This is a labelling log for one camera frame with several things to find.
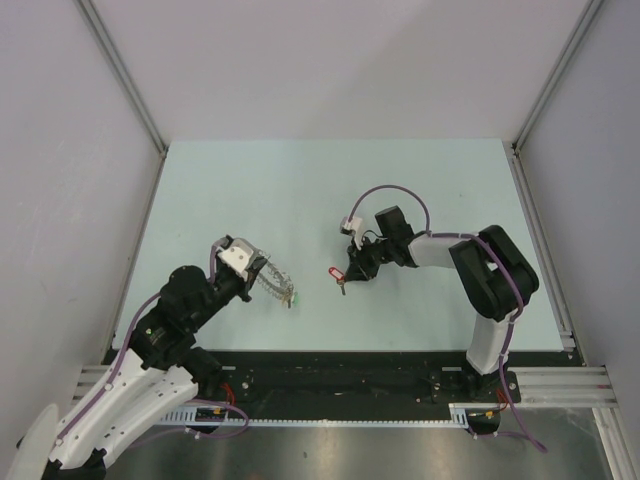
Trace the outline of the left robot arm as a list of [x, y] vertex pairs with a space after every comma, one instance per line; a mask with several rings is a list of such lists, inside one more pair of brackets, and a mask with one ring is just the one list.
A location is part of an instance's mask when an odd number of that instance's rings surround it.
[[46, 407], [19, 441], [10, 479], [103, 479], [107, 470], [164, 415], [214, 397], [220, 366], [195, 335], [234, 298], [249, 292], [268, 261], [234, 268], [215, 254], [211, 271], [174, 270], [136, 313], [122, 349], [79, 403], [59, 417]]

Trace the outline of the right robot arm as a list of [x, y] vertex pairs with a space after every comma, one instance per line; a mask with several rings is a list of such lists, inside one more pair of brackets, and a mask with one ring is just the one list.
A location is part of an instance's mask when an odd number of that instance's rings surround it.
[[370, 281], [381, 266], [437, 267], [455, 271], [476, 312], [461, 376], [463, 393], [484, 401], [497, 389], [495, 372], [507, 363], [517, 318], [540, 287], [537, 273], [506, 231], [491, 225], [476, 234], [416, 232], [393, 206], [375, 215], [380, 235], [366, 236], [363, 220], [346, 217], [340, 232], [351, 238], [343, 283]]

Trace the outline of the green yellow tagged keys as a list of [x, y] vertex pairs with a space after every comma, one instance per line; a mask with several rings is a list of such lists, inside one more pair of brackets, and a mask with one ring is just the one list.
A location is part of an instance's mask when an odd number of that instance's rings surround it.
[[293, 306], [297, 305], [299, 302], [298, 293], [293, 292], [291, 295], [287, 296], [282, 300], [282, 304], [286, 306], [288, 309], [291, 309]]

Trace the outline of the metal disc keyring holder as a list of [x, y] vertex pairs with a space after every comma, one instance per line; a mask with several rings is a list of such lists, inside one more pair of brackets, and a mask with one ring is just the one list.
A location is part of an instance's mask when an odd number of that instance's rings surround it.
[[274, 298], [283, 303], [291, 302], [295, 294], [290, 276], [270, 260], [258, 274], [260, 285]]

